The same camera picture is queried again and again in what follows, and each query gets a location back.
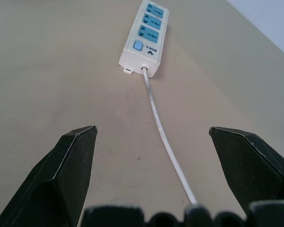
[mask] blue outlet panel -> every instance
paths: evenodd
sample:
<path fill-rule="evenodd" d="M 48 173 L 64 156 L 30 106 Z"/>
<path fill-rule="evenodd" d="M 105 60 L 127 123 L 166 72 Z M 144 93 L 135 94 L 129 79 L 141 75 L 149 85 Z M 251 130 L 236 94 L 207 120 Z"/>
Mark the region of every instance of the blue outlet panel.
<path fill-rule="evenodd" d="M 144 39 L 147 39 L 156 44 L 158 42 L 159 33 L 146 26 L 141 25 L 138 31 L 138 36 L 143 37 Z"/>
<path fill-rule="evenodd" d="M 152 17 L 151 15 L 148 15 L 147 13 L 144 14 L 142 21 L 143 23 L 146 23 L 147 25 L 154 27 L 157 30 L 160 30 L 161 28 L 161 21 Z"/>
<path fill-rule="evenodd" d="M 155 7 L 154 5 L 148 4 L 146 11 L 152 15 L 155 15 L 156 17 L 163 18 L 164 11 L 158 7 Z"/>

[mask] beige surface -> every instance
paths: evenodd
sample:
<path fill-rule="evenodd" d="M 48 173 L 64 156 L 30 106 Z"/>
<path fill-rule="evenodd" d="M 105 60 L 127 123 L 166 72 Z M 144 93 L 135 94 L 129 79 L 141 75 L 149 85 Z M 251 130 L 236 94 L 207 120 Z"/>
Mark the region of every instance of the beige surface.
<path fill-rule="evenodd" d="M 159 210 L 182 218 L 188 199 L 160 140 L 143 79 L 117 64 L 140 3 L 0 1 L 0 213 L 60 136 L 96 125 L 85 206 L 134 204 L 146 218 Z M 171 0 L 158 3 L 169 8 L 170 25 L 151 85 L 166 135 L 199 202 L 213 214 L 243 215 L 208 130 L 259 131 L 179 38 L 186 29 L 179 8 Z"/>

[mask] power switch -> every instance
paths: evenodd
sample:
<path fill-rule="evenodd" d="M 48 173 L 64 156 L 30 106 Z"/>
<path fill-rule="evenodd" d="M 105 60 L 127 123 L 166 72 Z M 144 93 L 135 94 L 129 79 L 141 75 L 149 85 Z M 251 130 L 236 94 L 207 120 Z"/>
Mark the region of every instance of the power switch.
<path fill-rule="evenodd" d="M 136 50 L 138 50 L 138 51 L 142 50 L 142 47 L 143 47 L 142 41 L 136 40 L 136 41 L 134 42 L 133 47 L 134 47 L 134 49 L 136 49 Z"/>

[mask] power strip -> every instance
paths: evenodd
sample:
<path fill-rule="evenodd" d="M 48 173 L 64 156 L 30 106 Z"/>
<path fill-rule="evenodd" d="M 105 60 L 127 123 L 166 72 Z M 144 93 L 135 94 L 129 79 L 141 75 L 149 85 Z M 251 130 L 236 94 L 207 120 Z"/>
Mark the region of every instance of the power strip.
<path fill-rule="evenodd" d="M 153 77 L 160 65 L 168 17 L 168 9 L 143 0 L 119 60 L 124 72 L 142 74 L 146 67 L 148 77 Z"/>

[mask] white cable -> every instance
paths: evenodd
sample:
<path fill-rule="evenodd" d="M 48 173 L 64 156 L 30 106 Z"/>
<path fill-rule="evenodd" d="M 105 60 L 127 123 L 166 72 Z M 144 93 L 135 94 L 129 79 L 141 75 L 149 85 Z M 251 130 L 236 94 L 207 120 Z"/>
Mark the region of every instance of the white cable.
<path fill-rule="evenodd" d="M 159 118 L 159 115 L 158 115 L 158 112 L 157 112 L 157 108 L 156 108 L 155 102 L 153 100 L 153 94 L 152 94 L 152 91 L 151 91 L 151 84 L 150 84 L 150 81 L 149 81 L 148 76 L 147 76 L 147 68 L 143 67 L 142 71 L 143 71 L 143 77 L 144 77 L 144 81 L 145 81 L 146 88 L 147 88 L 147 93 L 148 93 L 148 96 L 150 97 L 152 113 L 153 113 L 153 116 L 155 118 L 156 125 L 158 127 L 158 131 L 159 131 L 160 136 L 162 138 L 165 149 L 166 149 L 166 151 L 169 155 L 169 158 L 170 158 L 172 164 L 174 165 L 174 168 L 175 168 L 175 170 L 176 170 L 176 172 L 177 172 L 177 174 L 180 178 L 180 181 L 181 181 L 181 183 L 184 187 L 184 190 L 185 190 L 190 202 L 192 204 L 196 204 L 197 200 L 195 198 L 195 195 L 189 187 L 189 184 L 188 184 L 188 182 L 187 182 L 187 180 L 186 180 L 186 178 L 185 178 L 185 176 L 182 172 L 182 169 L 181 169 L 179 163 L 177 162 L 177 159 L 174 155 L 174 152 L 172 151 L 170 144 L 169 144 L 169 141 L 167 140 L 167 137 L 166 137 L 165 132 L 163 130 L 163 127 L 162 127 L 162 124 L 161 124 L 161 121 L 160 121 L 160 118 Z"/>

